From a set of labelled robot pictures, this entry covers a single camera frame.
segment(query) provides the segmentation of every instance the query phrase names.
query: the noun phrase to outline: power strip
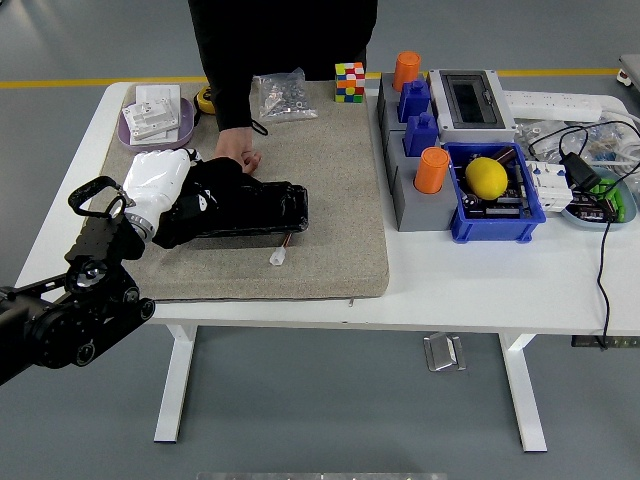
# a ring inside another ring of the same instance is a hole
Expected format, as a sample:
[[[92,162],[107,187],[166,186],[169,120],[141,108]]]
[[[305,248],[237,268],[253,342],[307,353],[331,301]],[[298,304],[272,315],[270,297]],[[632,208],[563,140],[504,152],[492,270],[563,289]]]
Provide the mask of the power strip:
[[[640,337],[607,337],[607,348],[640,348]],[[573,335],[572,347],[599,347],[598,338],[593,335]]]
[[[597,122],[602,115],[592,95],[505,91],[504,96],[513,118]]]

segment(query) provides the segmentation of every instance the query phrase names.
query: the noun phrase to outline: human hand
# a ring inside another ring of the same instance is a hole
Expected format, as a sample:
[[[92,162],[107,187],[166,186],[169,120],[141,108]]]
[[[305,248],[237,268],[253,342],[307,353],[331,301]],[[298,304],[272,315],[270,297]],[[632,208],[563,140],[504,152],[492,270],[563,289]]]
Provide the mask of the human hand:
[[[220,132],[213,158],[229,157],[242,166],[242,172],[251,174],[258,168],[262,153],[253,149],[251,127],[229,128]]]

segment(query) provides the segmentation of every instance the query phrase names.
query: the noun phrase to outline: black shirt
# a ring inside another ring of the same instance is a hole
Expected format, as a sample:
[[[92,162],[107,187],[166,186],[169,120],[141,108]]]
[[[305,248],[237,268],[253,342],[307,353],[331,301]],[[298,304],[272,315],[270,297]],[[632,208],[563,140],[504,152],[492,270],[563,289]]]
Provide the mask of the black shirt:
[[[335,64],[365,50],[377,0],[189,0],[202,67],[220,130],[251,126],[254,75],[302,68],[331,80]]]

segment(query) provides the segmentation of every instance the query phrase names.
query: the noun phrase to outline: gray felt mat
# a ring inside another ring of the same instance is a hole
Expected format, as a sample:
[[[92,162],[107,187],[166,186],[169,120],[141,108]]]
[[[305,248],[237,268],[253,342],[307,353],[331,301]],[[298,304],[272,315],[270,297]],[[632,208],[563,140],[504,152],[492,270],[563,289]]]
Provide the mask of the gray felt mat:
[[[181,96],[193,99],[202,86],[182,84]],[[263,153],[254,176],[302,185],[309,194],[309,228],[292,236],[284,264],[269,263],[283,235],[195,239],[172,250],[148,244],[141,260],[125,262],[144,296],[196,301],[384,293],[389,266],[367,108],[334,102],[334,86],[306,83],[318,118],[264,122],[269,135],[254,135]],[[123,105],[134,100],[132,87]],[[210,158],[217,135],[215,118],[204,115],[186,147]],[[134,155],[114,134],[102,173],[123,182]]]

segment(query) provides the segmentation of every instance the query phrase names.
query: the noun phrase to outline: black power adapter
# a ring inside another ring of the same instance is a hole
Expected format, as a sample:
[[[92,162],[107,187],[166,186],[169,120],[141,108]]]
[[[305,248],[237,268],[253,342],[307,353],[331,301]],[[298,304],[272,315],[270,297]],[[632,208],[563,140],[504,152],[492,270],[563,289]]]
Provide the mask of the black power adapter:
[[[600,183],[598,174],[576,153],[562,155],[560,164],[567,169],[567,183],[571,190],[580,188],[588,192]]]

